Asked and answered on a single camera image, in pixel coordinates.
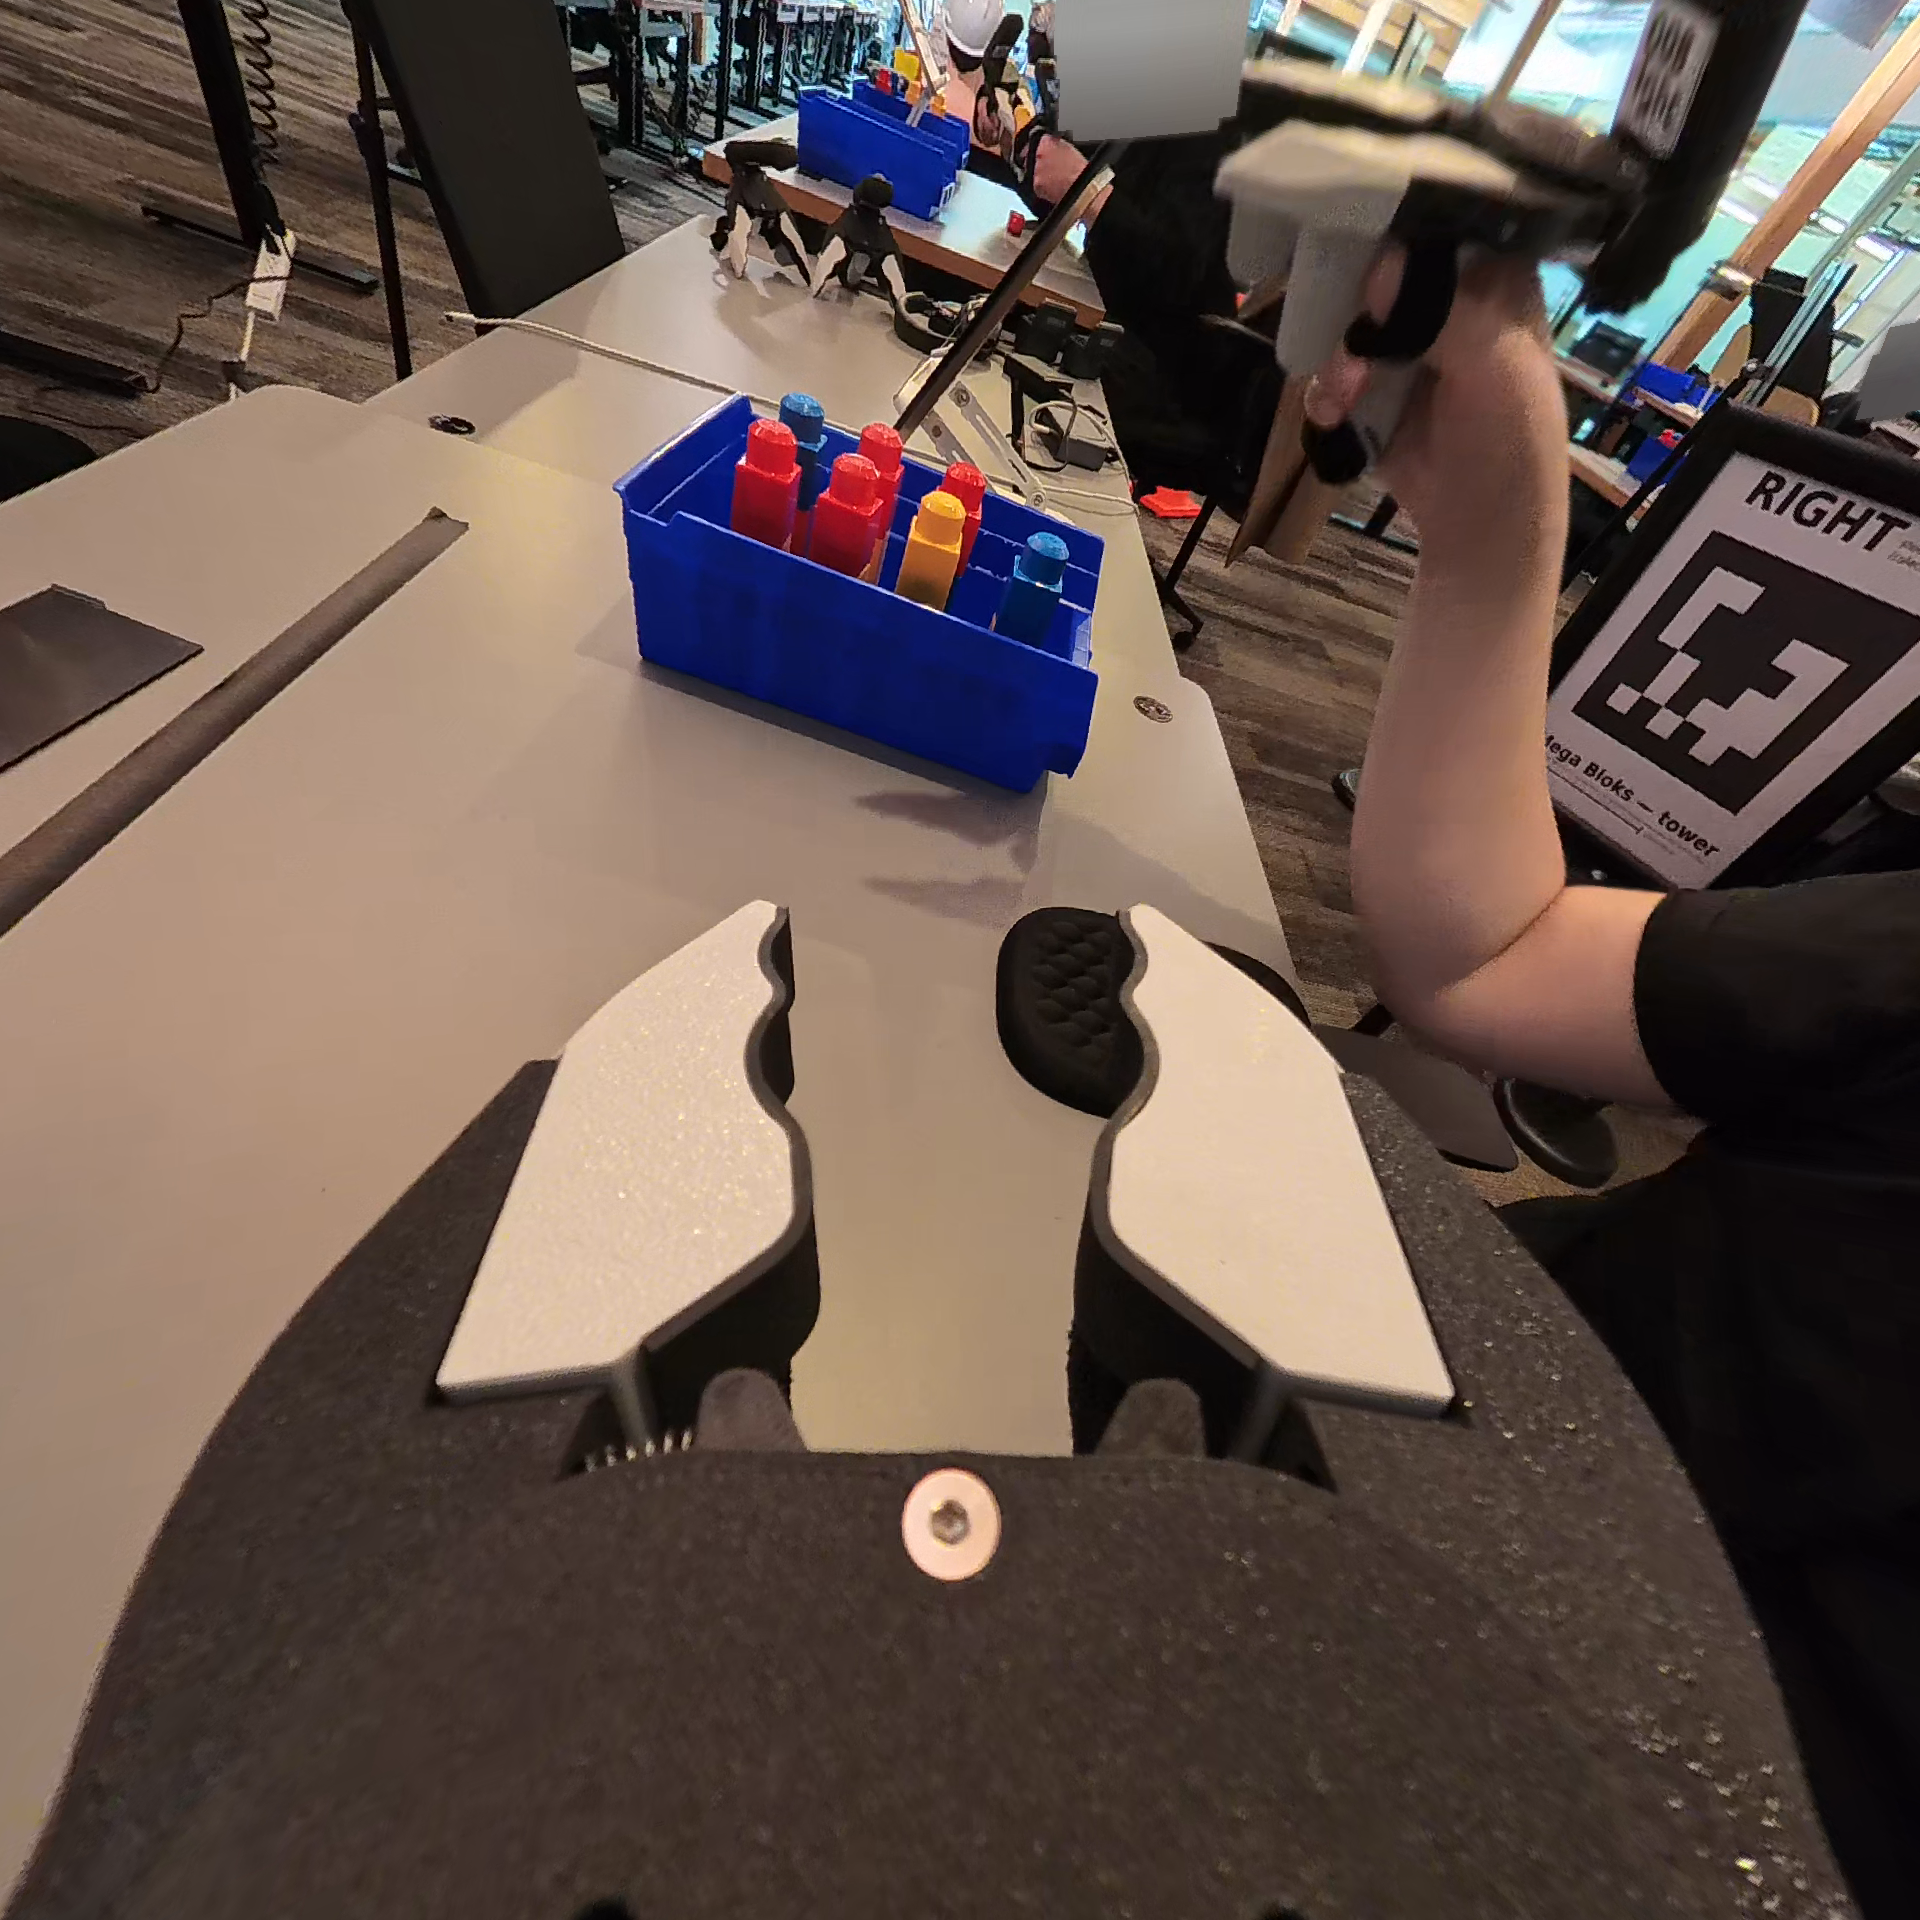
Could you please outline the white board stand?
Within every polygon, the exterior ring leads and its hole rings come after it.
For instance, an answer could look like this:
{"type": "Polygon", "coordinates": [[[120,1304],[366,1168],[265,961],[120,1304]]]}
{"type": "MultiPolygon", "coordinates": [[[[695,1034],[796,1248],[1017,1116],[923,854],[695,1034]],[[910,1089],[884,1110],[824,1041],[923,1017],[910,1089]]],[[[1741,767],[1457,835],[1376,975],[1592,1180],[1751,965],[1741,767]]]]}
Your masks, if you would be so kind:
{"type": "Polygon", "coordinates": [[[970,463],[985,476],[985,488],[1004,499],[1017,499],[1028,509],[1051,509],[1051,496],[1043,476],[1008,442],[994,406],[975,374],[958,374],[954,386],[932,406],[921,423],[905,429],[903,442],[915,455],[927,455],[934,463],[970,463]]]}

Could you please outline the spare gripper with grey fingers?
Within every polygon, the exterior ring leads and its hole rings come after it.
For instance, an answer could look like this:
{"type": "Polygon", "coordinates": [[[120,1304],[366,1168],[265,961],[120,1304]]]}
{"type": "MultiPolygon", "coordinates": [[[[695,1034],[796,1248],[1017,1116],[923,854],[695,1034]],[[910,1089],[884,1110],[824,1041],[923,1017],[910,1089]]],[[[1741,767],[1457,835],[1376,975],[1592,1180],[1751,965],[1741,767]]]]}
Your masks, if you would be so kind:
{"type": "Polygon", "coordinates": [[[830,284],[848,294],[883,298],[890,310],[903,310],[908,286],[903,273],[897,236],[890,225],[894,187],[871,173],[853,187],[853,201],[843,207],[830,225],[824,249],[814,258],[808,294],[819,299],[830,284]]]}
{"type": "Polygon", "coordinates": [[[793,137],[736,137],[725,148],[710,148],[701,165],[712,176],[725,171],[725,207],[710,230],[710,249],[736,279],[747,279],[747,261],[766,258],[773,273],[814,291],[814,253],[777,180],[796,164],[793,137]]]}

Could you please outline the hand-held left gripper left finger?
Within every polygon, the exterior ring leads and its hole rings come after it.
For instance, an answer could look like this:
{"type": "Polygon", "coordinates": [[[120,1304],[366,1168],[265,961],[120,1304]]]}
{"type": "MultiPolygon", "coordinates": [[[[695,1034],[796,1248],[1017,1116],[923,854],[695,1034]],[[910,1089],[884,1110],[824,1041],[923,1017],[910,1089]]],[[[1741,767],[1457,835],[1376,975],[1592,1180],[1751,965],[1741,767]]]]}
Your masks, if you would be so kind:
{"type": "Polygon", "coordinates": [[[747,902],[565,1041],[439,1365],[449,1403],[607,1396],[632,1452],[819,1317],[792,914],[747,902]]]}

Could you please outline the white power adapter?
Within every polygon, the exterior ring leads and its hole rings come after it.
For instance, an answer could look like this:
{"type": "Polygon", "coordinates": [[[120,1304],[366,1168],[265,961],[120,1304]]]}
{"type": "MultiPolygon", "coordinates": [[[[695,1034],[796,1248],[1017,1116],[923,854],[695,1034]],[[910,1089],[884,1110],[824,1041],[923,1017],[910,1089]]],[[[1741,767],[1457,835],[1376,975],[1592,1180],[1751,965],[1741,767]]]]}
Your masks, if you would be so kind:
{"type": "Polygon", "coordinates": [[[283,313],[291,273],[297,263],[297,236],[291,227],[268,227],[259,241],[252,273],[244,284],[244,315],[236,348],[236,367],[252,359],[252,344],[261,322],[279,322],[283,313]]]}

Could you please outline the black flat plate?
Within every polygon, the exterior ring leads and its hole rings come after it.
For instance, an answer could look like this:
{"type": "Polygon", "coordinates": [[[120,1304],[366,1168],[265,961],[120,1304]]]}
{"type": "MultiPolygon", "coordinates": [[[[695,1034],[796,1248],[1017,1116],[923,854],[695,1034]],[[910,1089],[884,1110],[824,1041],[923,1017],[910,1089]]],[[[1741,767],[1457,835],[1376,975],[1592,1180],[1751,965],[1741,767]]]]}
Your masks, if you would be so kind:
{"type": "Polygon", "coordinates": [[[8,605],[3,769],[200,655],[200,643],[72,589],[8,605]]]}

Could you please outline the black tilted board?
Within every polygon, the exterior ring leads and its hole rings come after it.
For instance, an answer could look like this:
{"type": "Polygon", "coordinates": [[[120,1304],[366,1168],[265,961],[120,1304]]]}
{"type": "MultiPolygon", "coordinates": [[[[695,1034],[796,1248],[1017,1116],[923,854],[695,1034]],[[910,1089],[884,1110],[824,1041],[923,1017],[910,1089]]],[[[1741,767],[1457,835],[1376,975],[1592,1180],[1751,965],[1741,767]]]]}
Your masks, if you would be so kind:
{"type": "Polygon", "coordinates": [[[1068,191],[1046,211],[1032,236],[1017,252],[1012,263],[997,277],[985,299],[970,322],[927,361],[921,374],[905,386],[905,400],[894,417],[903,442],[910,442],[932,412],[947,399],[958,380],[975,367],[976,351],[994,344],[1001,322],[1022,299],[1028,284],[1043,273],[1051,253],[1065,244],[1068,227],[1080,222],[1086,208],[1112,187],[1114,164],[1126,140],[1102,140],[1068,191]]]}

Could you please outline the blue plastic bin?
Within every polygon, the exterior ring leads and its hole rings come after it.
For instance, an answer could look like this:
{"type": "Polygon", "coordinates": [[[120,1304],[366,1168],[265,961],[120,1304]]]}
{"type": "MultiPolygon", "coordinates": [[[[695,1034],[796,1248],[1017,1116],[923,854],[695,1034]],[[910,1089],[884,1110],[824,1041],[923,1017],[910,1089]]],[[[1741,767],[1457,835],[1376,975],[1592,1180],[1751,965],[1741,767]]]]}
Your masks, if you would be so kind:
{"type": "Polygon", "coordinates": [[[871,81],[800,92],[796,165],[818,180],[893,183],[893,207],[918,222],[941,222],[975,148],[970,121],[927,107],[910,116],[903,96],[871,81]]]}
{"type": "Polygon", "coordinates": [[[1090,738],[1104,542],[990,494],[947,610],[897,564],[941,470],[905,457],[877,585],[732,525],[759,414],[732,394],[615,479],[640,658],[1012,793],[1070,777],[1090,738]]]}

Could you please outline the person's right hand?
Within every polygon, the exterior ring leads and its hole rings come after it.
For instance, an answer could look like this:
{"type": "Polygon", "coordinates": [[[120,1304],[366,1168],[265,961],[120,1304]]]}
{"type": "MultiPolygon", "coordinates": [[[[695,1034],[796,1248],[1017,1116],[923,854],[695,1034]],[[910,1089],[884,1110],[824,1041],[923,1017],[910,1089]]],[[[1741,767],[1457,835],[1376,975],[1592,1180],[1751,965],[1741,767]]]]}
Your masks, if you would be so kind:
{"type": "Polygon", "coordinates": [[[1424,548],[1565,512],[1567,414],[1534,263],[1471,252],[1438,344],[1403,374],[1371,463],[1424,548]]]}

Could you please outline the framed marker sign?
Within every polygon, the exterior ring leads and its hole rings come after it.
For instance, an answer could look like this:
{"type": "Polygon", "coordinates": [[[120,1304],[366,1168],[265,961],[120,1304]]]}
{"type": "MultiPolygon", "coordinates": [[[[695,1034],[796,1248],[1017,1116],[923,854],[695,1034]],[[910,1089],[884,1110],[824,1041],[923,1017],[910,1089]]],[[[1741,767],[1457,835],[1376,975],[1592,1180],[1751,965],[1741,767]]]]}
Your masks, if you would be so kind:
{"type": "Polygon", "coordinates": [[[1916,762],[1916,461],[1719,406],[1551,652],[1546,767],[1584,867],[1785,877],[1916,762]]]}

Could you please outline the grey desk rail strip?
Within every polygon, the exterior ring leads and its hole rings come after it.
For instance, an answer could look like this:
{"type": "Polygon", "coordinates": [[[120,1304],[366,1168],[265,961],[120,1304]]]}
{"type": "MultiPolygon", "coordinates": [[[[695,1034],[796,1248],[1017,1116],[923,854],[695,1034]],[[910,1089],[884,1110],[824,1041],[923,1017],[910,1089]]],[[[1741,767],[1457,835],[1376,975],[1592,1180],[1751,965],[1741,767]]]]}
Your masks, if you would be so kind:
{"type": "Polygon", "coordinates": [[[373,610],[386,607],[439,555],[468,534],[468,518],[425,512],[401,539],[373,555],[322,605],[243,658],[227,679],[179,709],[97,781],[51,812],[3,852],[3,935],[156,805],[191,769],[265,710],[373,610]]]}

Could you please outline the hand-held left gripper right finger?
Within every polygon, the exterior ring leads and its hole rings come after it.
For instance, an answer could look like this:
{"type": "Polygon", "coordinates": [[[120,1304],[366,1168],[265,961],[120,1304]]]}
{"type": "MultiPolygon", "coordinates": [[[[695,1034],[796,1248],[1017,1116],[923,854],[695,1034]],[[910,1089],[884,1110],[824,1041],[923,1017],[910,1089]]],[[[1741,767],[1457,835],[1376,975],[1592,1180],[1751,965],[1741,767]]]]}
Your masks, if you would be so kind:
{"type": "Polygon", "coordinates": [[[1309,1403],[1440,1420],[1457,1383],[1309,1024],[1150,905],[1119,911],[1141,1078],[1104,1123],[1077,1245],[1077,1331],[1131,1391],[1176,1381],[1201,1442],[1270,1459],[1309,1403]]]}

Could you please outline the cluster of block towers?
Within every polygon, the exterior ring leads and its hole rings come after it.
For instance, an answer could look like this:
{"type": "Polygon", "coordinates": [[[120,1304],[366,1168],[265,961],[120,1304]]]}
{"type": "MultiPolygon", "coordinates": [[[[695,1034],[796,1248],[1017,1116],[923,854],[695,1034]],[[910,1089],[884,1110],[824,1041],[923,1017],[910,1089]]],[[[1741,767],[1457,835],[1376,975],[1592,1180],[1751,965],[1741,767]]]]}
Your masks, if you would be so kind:
{"type": "Polygon", "coordinates": [[[979,610],[990,633],[1068,655],[1070,545],[1040,529],[985,548],[990,476],[970,461],[954,461],[897,518],[905,479],[894,429],[871,420],[835,449],[819,399],[792,390],[747,423],[730,525],[848,580],[890,585],[921,610],[979,610]]]}

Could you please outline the person's right forearm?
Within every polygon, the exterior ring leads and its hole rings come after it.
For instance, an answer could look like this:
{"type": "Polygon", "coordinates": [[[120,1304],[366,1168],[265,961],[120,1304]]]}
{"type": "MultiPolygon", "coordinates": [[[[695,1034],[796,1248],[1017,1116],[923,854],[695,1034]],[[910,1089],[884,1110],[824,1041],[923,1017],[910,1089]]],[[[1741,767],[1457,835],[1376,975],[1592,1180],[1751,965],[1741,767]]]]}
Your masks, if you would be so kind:
{"type": "Polygon", "coordinates": [[[1348,850],[1376,992],[1467,1067],[1664,1110],[1632,1007],[1656,894],[1573,884],[1548,793],[1567,486],[1512,525],[1414,521],[1348,850]]]}

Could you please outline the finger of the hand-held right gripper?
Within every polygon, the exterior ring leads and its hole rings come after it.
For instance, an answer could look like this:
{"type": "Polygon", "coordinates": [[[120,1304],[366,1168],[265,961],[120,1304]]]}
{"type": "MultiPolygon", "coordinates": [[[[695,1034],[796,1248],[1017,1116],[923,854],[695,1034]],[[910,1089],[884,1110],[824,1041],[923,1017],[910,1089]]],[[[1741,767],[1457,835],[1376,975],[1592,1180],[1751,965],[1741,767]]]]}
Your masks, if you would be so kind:
{"type": "Polygon", "coordinates": [[[1237,124],[1262,133],[1282,124],[1340,129],[1484,137],[1495,116],[1438,85],[1344,70],[1309,57],[1250,57],[1237,85],[1237,124]]]}
{"type": "Polygon", "coordinates": [[[1414,190],[1444,207],[1507,207],[1520,173],[1440,129],[1282,124],[1241,142],[1211,180],[1228,207],[1236,277],[1277,277],[1307,230],[1378,241],[1414,190]]]}

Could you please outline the black display panel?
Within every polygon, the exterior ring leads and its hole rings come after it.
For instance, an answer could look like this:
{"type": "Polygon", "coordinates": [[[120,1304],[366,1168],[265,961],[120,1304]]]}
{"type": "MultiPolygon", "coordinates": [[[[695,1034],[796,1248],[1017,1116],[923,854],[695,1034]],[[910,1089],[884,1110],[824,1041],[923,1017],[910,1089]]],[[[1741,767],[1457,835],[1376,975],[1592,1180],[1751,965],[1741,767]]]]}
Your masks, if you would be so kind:
{"type": "Polygon", "coordinates": [[[400,116],[472,326],[525,315],[625,261],[557,3],[342,3],[396,374],[413,374],[380,105],[400,116]]]}

